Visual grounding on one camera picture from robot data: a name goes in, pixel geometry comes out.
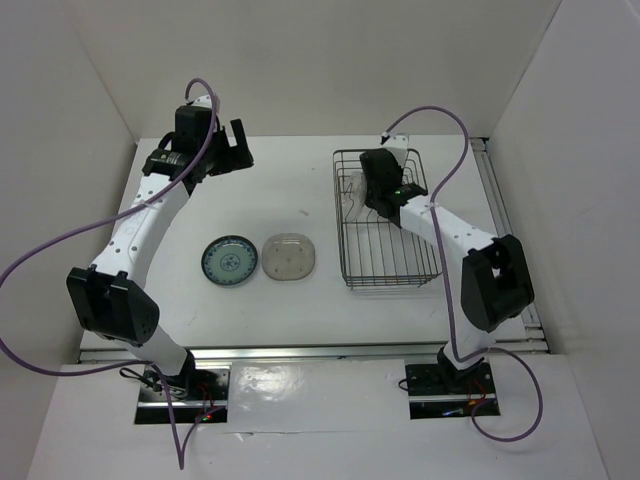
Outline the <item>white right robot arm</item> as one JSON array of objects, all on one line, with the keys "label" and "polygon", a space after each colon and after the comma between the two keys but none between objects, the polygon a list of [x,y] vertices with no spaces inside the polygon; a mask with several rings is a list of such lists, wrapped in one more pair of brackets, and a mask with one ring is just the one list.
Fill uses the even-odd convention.
[{"label": "white right robot arm", "polygon": [[366,205],[437,248],[450,339],[438,354],[436,379],[444,390],[457,392],[495,343],[495,331],[533,303],[535,293],[521,242],[511,234],[485,232],[442,207],[438,189],[429,193],[405,183],[403,152],[377,148],[360,155]]}]

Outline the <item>blue floral ceramic plate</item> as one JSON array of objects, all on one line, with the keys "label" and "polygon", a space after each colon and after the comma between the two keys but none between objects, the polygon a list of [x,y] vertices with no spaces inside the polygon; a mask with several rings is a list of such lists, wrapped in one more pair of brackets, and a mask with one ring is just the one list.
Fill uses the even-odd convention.
[{"label": "blue floral ceramic plate", "polygon": [[251,277],[258,265],[255,245],[239,235],[222,236],[211,242],[201,255],[204,276],[213,284],[237,286]]}]

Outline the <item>clear textured glass plate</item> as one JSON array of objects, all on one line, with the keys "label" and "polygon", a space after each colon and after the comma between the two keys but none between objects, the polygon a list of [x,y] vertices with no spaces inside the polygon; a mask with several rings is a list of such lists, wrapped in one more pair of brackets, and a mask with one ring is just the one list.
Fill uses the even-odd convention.
[{"label": "clear textured glass plate", "polygon": [[341,207],[346,223],[356,222],[365,206],[367,193],[366,178],[362,171],[353,171],[343,183]]}]

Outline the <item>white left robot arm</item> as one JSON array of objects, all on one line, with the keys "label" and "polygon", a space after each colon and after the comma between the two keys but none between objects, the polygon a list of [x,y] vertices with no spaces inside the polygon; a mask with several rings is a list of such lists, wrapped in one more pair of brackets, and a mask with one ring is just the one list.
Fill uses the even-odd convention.
[{"label": "white left robot arm", "polygon": [[133,214],[122,219],[90,266],[66,279],[81,327],[127,349],[163,373],[176,399],[196,390],[193,354],[160,327],[160,309],[144,287],[152,260],[173,219],[208,176],[252,166],[243,124],[220,126],[218,106],[202,96],[175,112],[175,128],[146,159]]}]

